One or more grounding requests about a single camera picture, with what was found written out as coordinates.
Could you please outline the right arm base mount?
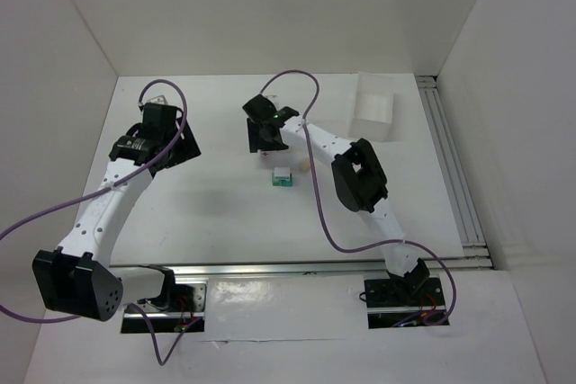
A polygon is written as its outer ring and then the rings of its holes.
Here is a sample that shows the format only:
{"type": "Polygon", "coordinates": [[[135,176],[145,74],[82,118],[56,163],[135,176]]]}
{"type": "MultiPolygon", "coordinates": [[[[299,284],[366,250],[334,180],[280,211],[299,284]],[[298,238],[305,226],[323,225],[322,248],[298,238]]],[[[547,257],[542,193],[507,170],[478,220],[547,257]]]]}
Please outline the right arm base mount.
{"type": "Polygon", "coordinates": [[[369,329],[433,326],[446,315],[446,300],[437,277],[425,282],[414,296],[408,296],[391,279],[365,280],[358,298],[367,308],[369,329]]]}

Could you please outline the white plastic bin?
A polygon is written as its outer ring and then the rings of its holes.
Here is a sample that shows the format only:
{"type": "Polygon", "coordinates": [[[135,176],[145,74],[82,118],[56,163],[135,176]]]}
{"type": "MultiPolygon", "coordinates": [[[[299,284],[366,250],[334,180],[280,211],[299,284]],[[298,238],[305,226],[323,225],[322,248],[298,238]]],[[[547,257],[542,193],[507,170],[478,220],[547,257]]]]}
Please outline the white plastic bin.
{"type": "Polygon", "coordinates": [[[348,136],[385,142],[392,128],[394,105],[393,81],[388,76],[359,73],[348,136]]]}

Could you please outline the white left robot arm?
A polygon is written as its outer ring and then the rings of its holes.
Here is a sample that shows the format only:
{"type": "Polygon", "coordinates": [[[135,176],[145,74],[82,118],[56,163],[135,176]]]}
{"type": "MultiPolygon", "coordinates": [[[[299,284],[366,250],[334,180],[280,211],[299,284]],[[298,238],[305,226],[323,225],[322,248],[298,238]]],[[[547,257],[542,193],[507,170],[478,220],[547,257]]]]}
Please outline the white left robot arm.
{"type": "Polygon", "coordinates": [[[125,222],[155,175],[201,154],[183,117],[176,106],[146,103],[141,122],[113,144],[104,193],[89,201],[54,250],[40,250],[32,261],[47,309],[105,322],[128,303],[172,306],[178,294],[173,271],[139,264],[113,272],[109,266],[125,222]]]}

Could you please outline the tan wood block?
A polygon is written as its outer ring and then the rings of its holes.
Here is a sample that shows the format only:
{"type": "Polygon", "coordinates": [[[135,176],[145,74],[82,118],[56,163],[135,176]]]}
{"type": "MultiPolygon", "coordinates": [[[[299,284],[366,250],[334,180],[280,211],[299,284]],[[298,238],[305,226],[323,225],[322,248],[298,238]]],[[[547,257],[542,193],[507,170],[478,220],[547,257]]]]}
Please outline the tan wood block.
{"type": "Polygon", "coordinates": [[[299,169],[302,172],[308,172],[311,169],[311,162],[309,159],[303,159],[300,163],[299,163],[299,169]]]}

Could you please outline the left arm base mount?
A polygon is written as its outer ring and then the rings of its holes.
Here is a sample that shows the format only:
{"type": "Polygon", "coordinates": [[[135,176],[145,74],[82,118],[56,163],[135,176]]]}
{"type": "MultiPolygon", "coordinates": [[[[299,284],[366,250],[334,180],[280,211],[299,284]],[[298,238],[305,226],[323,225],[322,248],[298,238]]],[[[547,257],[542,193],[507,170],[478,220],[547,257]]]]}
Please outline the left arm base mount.
{"type": "Polygon", "coordinates": [[[144,317],[137,309],[128,305],[135,303],[146,313],[157,334],[176,335],[188,326],[186,333],[202,333],[207,305],[208,281],[199,278],[175,280],[169,300],[162,306],[151,297],[136,298],[144,292],[141,282],[125,282],[122,296],[121,333],[123,335],[148,334],[144,317]]]}

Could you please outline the dark green wood block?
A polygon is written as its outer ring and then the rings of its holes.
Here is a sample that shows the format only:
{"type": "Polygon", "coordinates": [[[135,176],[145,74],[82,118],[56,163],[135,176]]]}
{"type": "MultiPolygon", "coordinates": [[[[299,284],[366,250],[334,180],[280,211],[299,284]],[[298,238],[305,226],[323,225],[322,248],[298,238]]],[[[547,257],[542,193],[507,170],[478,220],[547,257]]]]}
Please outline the dark green wood block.
{"type": "Polygon", "coordinates": [[[282,178],[281,184],[283,187],[292,187],[293,186],[293,175],[290,174],[289,176],[282,178]]]}

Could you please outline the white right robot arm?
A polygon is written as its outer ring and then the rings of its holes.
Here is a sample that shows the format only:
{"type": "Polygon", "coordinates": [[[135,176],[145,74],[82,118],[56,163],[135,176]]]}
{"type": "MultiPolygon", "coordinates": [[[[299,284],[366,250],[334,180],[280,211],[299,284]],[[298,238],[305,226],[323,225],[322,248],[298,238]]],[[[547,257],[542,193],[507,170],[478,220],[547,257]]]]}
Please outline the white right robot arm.
{"type": "Polygon", "coordinates": [[[382,251],[386,272],[395,289],[413,297],[429,278],[429,269],[405,239],[405,233],[392,212],[387,177],[372,144],[360,138],[340,138],[308,122],[290,107],[278,109],[262,94],[243,105],[247,115],[248,144],[252,153],[305,150],[310,160],[312,187],[324,234],[331,246],[343,254],[369,249],[382,251]],[[330,168],[340,203],[365,223],[376,242],[366,246],[339,246],[329,232],[323,214],[315,164],[330,168]]]}

